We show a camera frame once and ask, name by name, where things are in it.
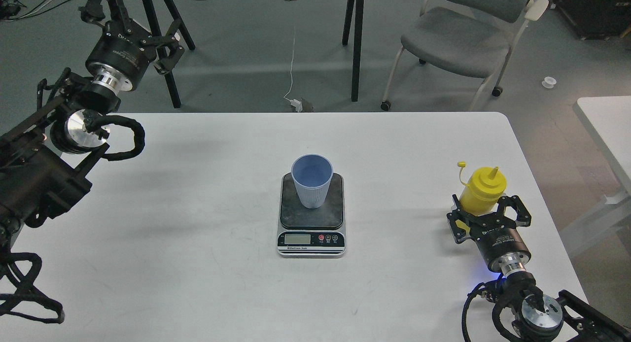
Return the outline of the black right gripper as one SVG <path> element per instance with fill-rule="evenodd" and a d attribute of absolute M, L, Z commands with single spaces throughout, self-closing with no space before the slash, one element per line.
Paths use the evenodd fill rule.
<path fill-rule="evenodd" d="M 456 194 L 452 195 L 454 205 L 446 214 L 449 228 L 455 243 L 467 239 L 475 241 L 489 271 L 511 275 L 523 272 L 531 253 L 518 233 L 520 227 L 530 227 L 532 216 L 519 196 L 501 196 L 497 201 L 492 219 L 482 219 L 464 210 Z M 515 218 L 509 218 L 506 211 L 512 211 Z"/>

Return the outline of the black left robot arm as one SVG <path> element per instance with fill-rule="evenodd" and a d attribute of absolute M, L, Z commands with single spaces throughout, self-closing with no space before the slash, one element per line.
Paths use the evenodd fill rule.
<path fill-rule="evenodd" d="M 173 0 L 141 0 L 149 29 L 131 18 L 123 0 L 87 0 L 81 19 L 102 30 L 85 66 L 90 75 L 63 70 L 37 86 L 36 112 L 1 136 L 1 276 L 13 293 L 1 295 L 1 314 L 45 324 L 65 320 L 63 306 L 36 288 L 36 253 L 12 252 L 23 227 L 38 228 L 76 205 L 92 188 L 86 178 L 101 159 L 119 162 L 141 154 L 142 125 L 115 115 L 119 93 L 133 91 L 149 65 L 166 79 L 180 107 L 172 70 L 182 57 L 182 37 L 194 50 Z"/>

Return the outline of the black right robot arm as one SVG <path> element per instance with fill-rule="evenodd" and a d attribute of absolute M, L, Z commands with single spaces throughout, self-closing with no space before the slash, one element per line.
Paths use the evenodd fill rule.
<path fill-rule="evenodd" d="M 495 329 L 510 342 L 551 342 L 563 326 L 574 329 L 574 342 L 628 342 L 630 331 L 572 293 L 561 290 L 550 297 L 536 285 L 525 265 L 531 254 L 518 233 L 529 227 L 531 216 L 518 196 L 501 196 L 497 210 L 480 216 L 467 212 L 456 195 L 447 214 L 455 243 L 474 241 L 489 271 L 498 278 L 479 283 L 467 295 L 461 315 L 463 339 L 468 342 L 467 311 L 483 297 L 494 304 Z"/>

